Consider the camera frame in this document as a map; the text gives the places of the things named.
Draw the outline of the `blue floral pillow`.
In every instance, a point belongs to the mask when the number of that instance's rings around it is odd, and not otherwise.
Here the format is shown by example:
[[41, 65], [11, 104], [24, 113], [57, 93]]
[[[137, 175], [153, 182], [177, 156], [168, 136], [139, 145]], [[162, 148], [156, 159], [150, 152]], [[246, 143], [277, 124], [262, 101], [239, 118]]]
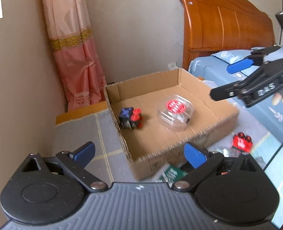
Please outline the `blue floral pillow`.
[[258, 66], [252, 65], [247, 69], [240, 70], [237, 73], [230, 74], [227, 67], [242, 61], [251, 54], [252, 50], [223, 50], [213, 53], [206, 57], [197, 57], [190, 62], [188, 72], [196, 77], [202, 77], [208, 81], [214, 81], [217, 84], [228, 84], [234, 81], [244, 80], [252, 74]]

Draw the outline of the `grey checked bed cover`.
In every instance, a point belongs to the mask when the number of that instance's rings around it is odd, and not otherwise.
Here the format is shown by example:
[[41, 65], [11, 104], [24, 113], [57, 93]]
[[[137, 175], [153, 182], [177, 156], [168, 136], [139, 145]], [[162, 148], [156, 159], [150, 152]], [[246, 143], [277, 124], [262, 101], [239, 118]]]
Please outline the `grey checked bed cover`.
[[108, 185], [136, 181], [109, 110], [57, 125], [52, 155], [60, 151], [74, 151], [89, 141], [95, 145], [95, 157], [85, 167], [88, 172]]

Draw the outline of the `frosted green-label bottle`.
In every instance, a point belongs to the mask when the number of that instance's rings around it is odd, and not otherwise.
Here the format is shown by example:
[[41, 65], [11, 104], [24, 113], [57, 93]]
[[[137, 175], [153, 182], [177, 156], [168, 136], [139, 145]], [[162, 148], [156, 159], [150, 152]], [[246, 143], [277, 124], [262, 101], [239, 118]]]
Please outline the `frosted green-label bottle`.
[[188, 173], [182, 169], [166, 163], [153, 176], [153, 180], [159, 183], [168, 183], [169, 187], [186, 176]]

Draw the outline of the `red toy train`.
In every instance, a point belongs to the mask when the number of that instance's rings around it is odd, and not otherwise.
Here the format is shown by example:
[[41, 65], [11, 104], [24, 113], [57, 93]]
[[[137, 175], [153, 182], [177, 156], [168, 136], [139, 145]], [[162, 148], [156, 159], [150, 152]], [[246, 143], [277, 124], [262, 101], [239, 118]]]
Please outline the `red toy train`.
[[241, 151], [249, 153], [252, 149], [253, 143], [249, 135], [245, 135], [243, 132], [233, 136], [232, 147]]

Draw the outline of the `orange wooden headboard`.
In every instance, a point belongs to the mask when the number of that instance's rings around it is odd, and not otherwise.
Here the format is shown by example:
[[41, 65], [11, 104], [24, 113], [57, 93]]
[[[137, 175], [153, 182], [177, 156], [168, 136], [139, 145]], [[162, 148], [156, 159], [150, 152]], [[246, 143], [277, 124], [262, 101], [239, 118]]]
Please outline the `orange wooden headboard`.
[[272, 20], [248, 0], [180, 0], [184, 7], [183, 69], [222, 50], [271, 47]]

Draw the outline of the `clear container with red label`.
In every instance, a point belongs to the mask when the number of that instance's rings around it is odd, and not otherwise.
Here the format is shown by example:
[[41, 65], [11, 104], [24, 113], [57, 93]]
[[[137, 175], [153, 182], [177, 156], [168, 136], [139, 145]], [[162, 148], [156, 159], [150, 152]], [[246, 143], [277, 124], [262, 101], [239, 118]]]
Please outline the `clear container with red label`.
[[158, 122], [168, 130], [180, 132], [187, 128], [194, 110], [189, 100], [174, 94], [159, 102]]

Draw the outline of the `open cardboard box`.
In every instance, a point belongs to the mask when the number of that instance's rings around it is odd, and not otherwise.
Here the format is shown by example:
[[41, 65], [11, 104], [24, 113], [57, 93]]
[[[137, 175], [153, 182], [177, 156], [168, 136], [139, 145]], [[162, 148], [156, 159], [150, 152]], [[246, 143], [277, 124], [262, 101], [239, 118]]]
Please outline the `open cardboard box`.
[[239, 114], [211, 99], [210, 87], [184, 69], [108, 85], [104, 95], [137, 180], [181, 163], [187, 142], [206, 148], [229, 135]]

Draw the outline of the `black blue red toy cube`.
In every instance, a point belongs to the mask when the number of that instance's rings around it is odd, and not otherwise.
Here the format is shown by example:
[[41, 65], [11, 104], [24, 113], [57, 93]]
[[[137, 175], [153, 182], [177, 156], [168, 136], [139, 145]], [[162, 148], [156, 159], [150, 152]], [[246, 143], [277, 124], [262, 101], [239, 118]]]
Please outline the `black blue red toy cube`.
[[142, 111], [140, 108], [121, 108], [119, 113], [119, 125], [123, 129], [139, 129], [142, 127]]

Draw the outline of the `pink patterned curtain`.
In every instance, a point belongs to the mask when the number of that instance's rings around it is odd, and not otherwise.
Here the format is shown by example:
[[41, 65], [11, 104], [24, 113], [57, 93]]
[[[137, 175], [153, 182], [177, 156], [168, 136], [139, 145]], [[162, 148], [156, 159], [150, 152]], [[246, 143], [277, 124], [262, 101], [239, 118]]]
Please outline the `pink patterned curtain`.
[[106, 79], [97, 54], [86, 0], [43, 0], [43, 7], [68, 110], [103, 101]]

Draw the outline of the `wooden bedside frame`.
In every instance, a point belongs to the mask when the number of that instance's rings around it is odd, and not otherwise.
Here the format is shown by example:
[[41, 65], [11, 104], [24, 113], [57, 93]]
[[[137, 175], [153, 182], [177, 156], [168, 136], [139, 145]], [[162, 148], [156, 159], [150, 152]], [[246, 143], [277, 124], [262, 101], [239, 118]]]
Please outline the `wooden bedside frame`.
[[100, 111], [104, 111], [108, 108], [106, 101], [89, 105], [83, 108], [79, 108], [75, 111], [70, 111], [64, 114], [61, 114], [56, 117], [56, 125], [62, 124], [63, 122], [67, 122], [74, 119], [79, 119], [90, 114], [95, 114]]

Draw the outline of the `white wall plug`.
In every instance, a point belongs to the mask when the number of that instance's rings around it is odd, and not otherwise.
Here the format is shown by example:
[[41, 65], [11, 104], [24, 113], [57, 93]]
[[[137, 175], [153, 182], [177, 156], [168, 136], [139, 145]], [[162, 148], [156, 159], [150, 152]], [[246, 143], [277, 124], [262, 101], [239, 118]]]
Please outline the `white wall plug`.
[[178, 68], [177, 62], [169, 63], [169, 64], [168, 64], [168, 68], [169, 68], [170, 71], [177, 69], [177, 68]]

